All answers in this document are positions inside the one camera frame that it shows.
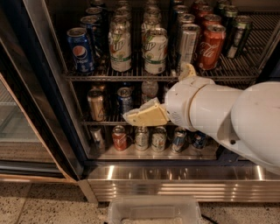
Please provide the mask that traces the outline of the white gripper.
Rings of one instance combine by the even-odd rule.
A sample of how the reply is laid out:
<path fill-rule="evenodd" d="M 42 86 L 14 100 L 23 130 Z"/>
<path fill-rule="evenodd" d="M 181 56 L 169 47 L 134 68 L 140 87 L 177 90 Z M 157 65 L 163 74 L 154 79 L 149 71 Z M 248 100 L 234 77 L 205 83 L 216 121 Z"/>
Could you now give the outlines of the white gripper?
<path fill-rule="evenodd" d="M 169 121 L 173 124 L 195 131 L 190 119 L 190 108 L 194 96 L 206 85 L 214 84 L 208 78 L 196 76 L 192 64 L 182 64 L 179 70 L 180 80 L 172 86 L 165 95 L 164 104 L 157 97 L 147 101 L 140 108 L 135 108 L 122 115 L 132 126 L 160 126 Z"/>

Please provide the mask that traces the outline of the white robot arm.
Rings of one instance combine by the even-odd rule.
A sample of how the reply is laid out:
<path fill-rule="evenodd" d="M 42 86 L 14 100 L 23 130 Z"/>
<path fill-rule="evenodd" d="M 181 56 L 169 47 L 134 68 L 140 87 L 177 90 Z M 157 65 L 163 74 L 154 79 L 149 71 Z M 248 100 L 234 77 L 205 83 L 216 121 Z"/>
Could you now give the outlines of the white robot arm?
<path fill-rule="evenodd" d="M 183 64 L 164 103 L 153 98 L 123 115 L 132 126 L 168 122 L 200 131 L 223 147 L 280 174 L 280 82 L 266 81 L 244 90 L 216 84 Z"/>

